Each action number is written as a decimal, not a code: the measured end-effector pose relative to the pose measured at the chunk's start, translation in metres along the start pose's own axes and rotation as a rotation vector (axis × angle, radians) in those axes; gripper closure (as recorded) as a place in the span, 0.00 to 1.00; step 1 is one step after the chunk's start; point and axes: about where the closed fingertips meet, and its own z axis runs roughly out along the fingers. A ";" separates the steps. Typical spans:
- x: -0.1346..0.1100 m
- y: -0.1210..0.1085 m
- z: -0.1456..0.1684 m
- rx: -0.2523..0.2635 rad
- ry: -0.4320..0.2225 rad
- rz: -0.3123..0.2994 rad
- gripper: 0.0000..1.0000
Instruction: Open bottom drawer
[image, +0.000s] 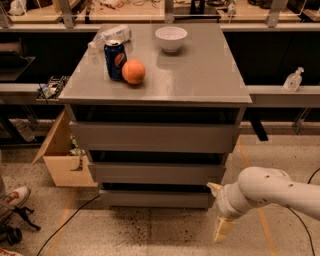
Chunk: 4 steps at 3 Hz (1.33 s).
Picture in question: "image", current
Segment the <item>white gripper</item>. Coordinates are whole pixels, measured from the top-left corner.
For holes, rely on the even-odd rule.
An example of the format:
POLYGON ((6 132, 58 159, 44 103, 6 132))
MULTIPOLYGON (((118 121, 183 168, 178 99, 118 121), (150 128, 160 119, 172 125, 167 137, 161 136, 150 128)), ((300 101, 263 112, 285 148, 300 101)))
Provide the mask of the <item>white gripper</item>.
POLYGON ((237 182, 222 186, 220 184, 208 182, 207 187, 216 197, 216 204, 223 217, 216 219, 214 229, 214 241, 223 242, 232 231, 235 221, 249 210, 248 201, 241 192, 237 182))

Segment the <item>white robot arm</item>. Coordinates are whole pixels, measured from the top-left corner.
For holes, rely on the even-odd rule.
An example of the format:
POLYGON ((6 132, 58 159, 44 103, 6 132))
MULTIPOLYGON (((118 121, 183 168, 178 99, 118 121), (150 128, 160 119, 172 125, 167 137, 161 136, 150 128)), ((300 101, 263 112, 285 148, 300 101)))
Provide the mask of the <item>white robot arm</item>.
POLYGON ((320 220, 320 186, 295 182, 280 169, 248 167, 232 184, 208 182, 207 187, 217 207, 215 242, 226 239, 236 219, 268 204, 290 207, 320 220))

